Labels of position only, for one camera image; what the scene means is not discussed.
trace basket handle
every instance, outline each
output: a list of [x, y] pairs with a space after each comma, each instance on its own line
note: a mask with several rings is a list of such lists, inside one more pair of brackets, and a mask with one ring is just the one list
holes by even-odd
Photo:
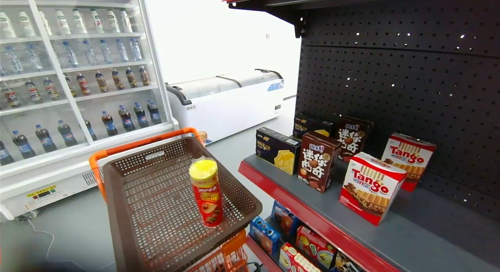
[[94, 153], [90, 158], [89, 158], [89, 163], [91, 165], [92, 171], [95, 176], [95, 181], [97, 181], [97, 186], [99, 187], [99, 191], [102, 194], [102, 197], [104, 197], [104, 201], [106, 201], [106, 191], [104, 188], [104, 183], [102, 182], [102, 179], [100, 177], [100, 172], [99, 172], [99, 165], [97, 163], [98, 160], [106, 158], [109, 155], [117, 154], [123, 151], [127, 151], [130, 149], [134, 149], [137, 147], [141, 147], [147, 144], [151, 144], [154, 142], [159, 142], [161, 140], [166, 140], [171, 137], [178, 137], [179, 135], [185, 135], [186, 133], [192, 133], [196, 139], [203, 144], [200, 135], [198, 134], [198, 131], [195, 128], [182, 128], [180, 130], [174, 130], [173, 132], [170, 133], [164, 133], [163, 135], [157, 135], [155, 137], [150, 137], [148, 139], [144, 140], [138, 140], [136, 142], [131, 142], [129, 144], [124, 144], [122, 146], [117, 146], [114, 148], [106, 149], [106, 150], [100, 150]]

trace brown snack box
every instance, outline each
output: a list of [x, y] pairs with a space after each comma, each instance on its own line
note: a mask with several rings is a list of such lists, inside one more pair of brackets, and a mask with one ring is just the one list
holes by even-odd
[[349, 116], [340, 117], [336, 133], [332, 137], [342, 143], [340, 157], [343, 160], [348, 162], [352, 156], [363, 151], [371, 127], [373, 127], [372, 121]]
[[316, 132], [302, 137], [302, 152], [298, 161], [299, 180], [324, 193], [330, 187], [335, 160], [341, 151], [341, 143]]

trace brown plastic basket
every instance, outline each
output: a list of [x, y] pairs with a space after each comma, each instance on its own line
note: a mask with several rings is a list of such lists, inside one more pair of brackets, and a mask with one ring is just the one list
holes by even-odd
[[[193, 133], [161, 146], [108, 162], [104, 183], [97, 161], [108, 155]], [[219, 162], [223, 222], [207, 228], [195, 202], [189, 166], [194, 158], [214, 158], [194, 128], [99, 151], [90, 159], [109, 212], [118, 271], [184, 271], [222, 245], [262, 211], [262, 204]]]

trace water bottle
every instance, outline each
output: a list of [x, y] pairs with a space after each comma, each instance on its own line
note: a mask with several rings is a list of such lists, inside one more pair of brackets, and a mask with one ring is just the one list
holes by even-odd
[[127, 50], [125, 49], [125, 45], [121, 42], [121, 39], [116, 39], [116, 47], [120, 53], [121, 62], [128, 62], [129, 57], [127, 55]]
[[26, 45], [26, 53], [28, 55], [28, 60], [30, 61], [31, 66], [33, 66], [33, 68], [37, 71], [42, 70], [43, 67], [41, 66], [40, 59], [38, 58], [38, 55], [33, 48], [33, 44]]
[[85, 47], [85, 57], [87, 57], [87, 62], [89, 64], [97, 64], [97, 60], [95, 59], [95, 55], [93, 53], [93, 49], [91, 47], [91, 44], [89, 44], [89, 41], [84, 40], [84, 47]]
[[139, 41], [137, 41], [137, 39], [130, 39], [130, 48], [132, 49], [132, 56], [134, 57], [134, 61], [143, 60], [143, 55], [141, 55], [141, 48], [139, 47]]
[[9, 59], [9, 64], [11, 65], [12, 71], [14, 71], [14, 73], [23, 72], [21, 62], [19, 62], [18, 56], [12, 50], [12, 46], [5, 46], [5, 55]]
[[70, 43], [68, 41], [64, 41], [62, 44], [64, 45], [64, 49], [66, 50], [66, 59], [68, 61], [68, 66], [78, 67], [77, 55], [75, 55], [75, 51], [70, 46]]
[[107, 64], [113, 63], [113, 57], [111, 56], [111, 51], [109, 51], [109, 47], [106, 44], [106, 40], [102, 39], [100, 41], [100, 50], [102, 51], [102, 55], [104, 56], [104, 61]]

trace chocolate snack box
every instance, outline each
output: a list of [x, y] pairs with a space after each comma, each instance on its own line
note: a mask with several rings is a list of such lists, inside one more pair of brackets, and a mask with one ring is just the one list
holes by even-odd
[[304, 113], [295, 114], [293, 122], [293, 136], [302, 139], [302, 136], [307, 132], [317, 132], [331, 137], [334, 130], [334, 124], [329, 121], [323, 121], [316, 117], [311, 117]]
[[341, 116], [336, 133], [332, 137], [342, 143], [340, 157], [346, 162], [350, 157], [363, 151], [364, 143], [370, 133], [373, 122]]
[[291, 139], [286, 135], [271, 130], [259, 128], [257, 130], [257, 156], [275, 165], [289, 175], [297, 171], [300, 140]]
[[261, 217], [256, 217], [250, 222], [250, 232], [248, 234], [269, 255], [274, 254], [279, 248], [280, 233]]
[[298, 162], [299, 180], [324, 193], [330, 187], [335, 160], [341, 143], [316, 132], [302, 137], [302, 151]]

